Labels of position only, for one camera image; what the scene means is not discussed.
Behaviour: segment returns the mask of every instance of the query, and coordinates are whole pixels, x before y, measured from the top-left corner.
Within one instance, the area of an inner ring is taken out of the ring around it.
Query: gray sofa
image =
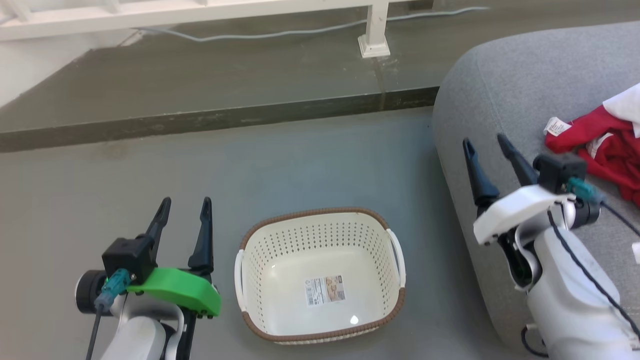
[[[523,349],[520,330],[532,322],[525,295],[513,288],[499,246],[479,246],[462,153],[469,137],[480,162],[501,193],[519,185],[495,135],[505,133],[532,161],[544,151],[550,117],[569,121],[640,83],[640,22],[557,29],[503,38],[462,56],[444,79],[433,110],[433,131],[484,302],[493,325],[511,348]],[[640,211],[620,199],[617,188],[590,177],[609,202],[635,224]],[[621,305],[640,322],[640,265],[631,244],[640,241],[602,210],[595,225],[576,231],[620,291]]]

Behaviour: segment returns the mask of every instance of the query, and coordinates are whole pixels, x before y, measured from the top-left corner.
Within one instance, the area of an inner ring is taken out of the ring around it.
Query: brown basket rim
[[[269,218],[267,220],[263,220],[259,222],[258,224],[255,224],[244,236],[242,243],[240,244],[240,249],[244,250],[246,248],[246,244],[249,242],[249,239],[251,238],[251,236],[253,236],[253,234],[256,231],[258,231],[258,229],[260,229],[261,227],[267,226],[269,224],[274,224],[276,222],[291,220],[294,218],[308,217],[313,215],[323,215],[323,214],[336,214],[336,213],[363,213],[375,218],[385,230],[389,228],[384,218],[382,218],[375,211],[369,210],[366,208],[326,208],[326,209],[300,211],[297,213],[291,213],[291,214],[282,215],[279,217]],[[257,336],[260,336],[262,339],[265,339],[268,341],[281,343],[281,342],[314,341],[314,340],[321,340],[321,339],[327,339],[327,338],[336,338],[339,336],[349,336],[349,335],[357,334],[362,331],[375,329],[393,320],[393,318],[396,317],[396,315],[398,314],[398,312],[400,312],[400,309],[402,309],[402,306],[404,305],[404,293],[405,293],[405,289],[400,288],[400,290],[398,291],[398,300],[396,301],[396,305],[394,306],[393,310],[391,310],[391,312],[387,316],[385,316],[380,320],[376,320],[370,323],[365,323],[356,327],[350,327],[343,330],[318,332],[316,334],[285,335],[285,336],[270,335],[260,330],[254,324],[254,322],[251,320],[249,312],[243,311],[242,316],[244,318],[244,322],[246,322],[247,326],[249,326],[249,329],[251,329]]]

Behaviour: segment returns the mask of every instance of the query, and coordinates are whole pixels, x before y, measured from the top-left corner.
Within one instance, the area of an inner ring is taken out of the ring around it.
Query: cable connector
[[[125,269],[118,269],[115,273],[104,283],[102,286],[102,293],[98,295],[93,303],[96,309],[102,306],[104,310],[111,309],[111,305],[115,301],[116,297],[127,291],[127,287],[131,283],[131,275]]]
[[[595,204],[599,204],[605,200],[605,196],[598,191],[595,186],[587,184],[578,177],[571,177],[566,184],[566,191],[574,193],[580,199]]]

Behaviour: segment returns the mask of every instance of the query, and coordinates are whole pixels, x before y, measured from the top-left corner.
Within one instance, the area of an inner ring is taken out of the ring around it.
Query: red clothing
[[[640,207],[640,138],[635,138],[631,122],[620,120],[599,106],[575,119],[571,128],[559,136],[547,133],[545,145],[556,153],[569,152],[606,133],[611,136],[602,141],[595,158],[584,147],[578,155],[587,161],[587,172],[616,183],[622,198]]]

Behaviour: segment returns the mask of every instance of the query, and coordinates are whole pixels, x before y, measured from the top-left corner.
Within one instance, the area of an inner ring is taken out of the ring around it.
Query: laundry basket
[[[285,345],[371,332],[404,304],[400,243],[382,217],[362,208],[258,223],[240,245],[234,276],[249,328]]]

